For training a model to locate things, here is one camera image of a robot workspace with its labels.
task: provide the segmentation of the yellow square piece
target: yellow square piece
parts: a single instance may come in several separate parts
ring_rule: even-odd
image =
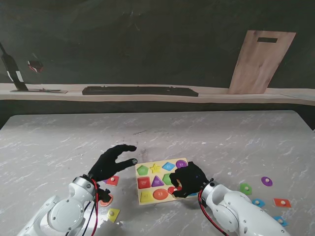
[[[111,221],[111,222],[115,222],[118,214],[119,214],[120,210],[119,209],[113,209],[110,208],[107,212],[107,218]]]
[[[141,192],[141,197],[140,197],[140,202],[141,203],[150,203],[153,202],[153,196],[150,191],[142,191]]]
[[[152,174],[153,173],[160,173],[161,166],[158,166],[157,164],[153,164],[153,166],[150,167],[150,169],[152,170]]]

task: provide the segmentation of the red rectangle piece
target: red rectangle piece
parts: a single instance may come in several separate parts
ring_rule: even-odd
[[[139,189],[151,187],[150,177],[141,177],[141,178],[138,178],[137,181],[138,181],[138,188]]]
[[[113,176],[107,180],[106,184],[117,186],[118,180],[119,180],[119,176]]]
[[[288,199],[274,198],[275,205],[277,207],[288,207],[291,208],[291,203]]]

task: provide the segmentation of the puzzle piece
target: puzzle piece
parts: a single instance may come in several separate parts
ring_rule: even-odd
[[[157,200],[164,200],[167,198],[168,192],[165,189],[157,189],[156,191],[153,192],[153,197]]]
[[[113,201],[113,195],[109,194],[109,196],[111,197],[110,201],[109,202],[103,202],[102,200],[99,201],[99,204],[101,205],[101,207],[107,207],[108,205],[110,205]]]
[[[165,170],[167,170],[167,171],[171,171],[174,167],[175,167],[175,165],[172,164],[172,163],[169,163],[169,162],[166,162],[166,163],[162,166],[162,168],[165,169]]]
[[[152,174],[160,173],[160,169],[161,169],[161,166],[158,166],[157,164],[153,164],[153,166],[150,167],[150,170],[152,170]]]
[[[181,191],[181,190],[182,190],[182,187],[181,187],[181,186],[178,186],[177,188],[175,188],[174,186],[172,186],[172,187],[169,187],[169,188],[167,189],[167,191],[168,191],[170,194],[173,194],[174,191]]]
[[[119,209],[113,209],[110,208],[107,212],[107,218],[111,221],[111,222],[115,222],[115,220],[117,219],[117,216],[119,214],[120,210]]]
[[[252,187],[247,183],[241,183],[240,191],[245,195],[250,195],[252,194]]]
[[[117,186],[118,180],[119,180],[119,176],[113,176],[107,180],[106,184],[112,185],[112,186]]]
[[[187,162],[184,161],[184,160],[179,160],[176,162],[176,167],[179,169],[179,168],[182,168],[182,167],[185,167],[187,166]]]
[[[252,203],[260,208],[262,208],[265,205],[264,201],[259,198],[252,200]]]
[[[171,179],[169,178],[169,175],[170,174],[165,174],[163,176],[163,182],[166,184],[166,185],[172,185],[172,182],[171,182]]]
[[[277,207],[291,208],[291,203],[288,199],[274,198],[274,202]]]
[[[145,176],[148,174],[148,170],[149,168],[146,167],[146,166],[140,166],[138,169],[137,169],[137,172],[140,176]]]
[[[281,216],[275,216],[273,217],[279,224],[281,224],[283,227],[289,225]]]
[[[153,199],[152,193],[150,191],[142,191],[141,192],[141,197],[140,197],[141,203],[150,203],[153,201],[154,201],[154,199]]]
[[[262,177],[261,182],[268,187],[272,186],[272,180],[268,177]]]
[[[155,176],[152,181],[151,187],[158,187],[158,186],[163,186],[163,185],[164,183],[162,182],[162,180],[158,176]]]
[[[138,188],[139,189],[143,189],[143,188],[150,188],[151,184],[150,184],[150,178],[149,177],[141,177],[138,178]]]

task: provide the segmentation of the shape sorter puzzle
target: shape sorter puzzle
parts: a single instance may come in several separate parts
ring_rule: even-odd
[[[136,164],[139,204],[148,205],[180,200],[173,197],[172,193],[181,190],[181,187],[175,188],[169,175],[175,172],[176,169],[187,165],[186,158]]]

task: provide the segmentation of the purple circle peg piece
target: purple circle peg piece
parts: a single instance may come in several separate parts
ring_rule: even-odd
[[[186,161],[183,161],[183,160],[179,160],[176,162],[176,167],[179,169],[179,168],[182,168],[182,167],[185,167],[187,166],[187,162]]]
[[[261,178],[261,182],[268,187],[272,186],[272,180],[268,177]]]

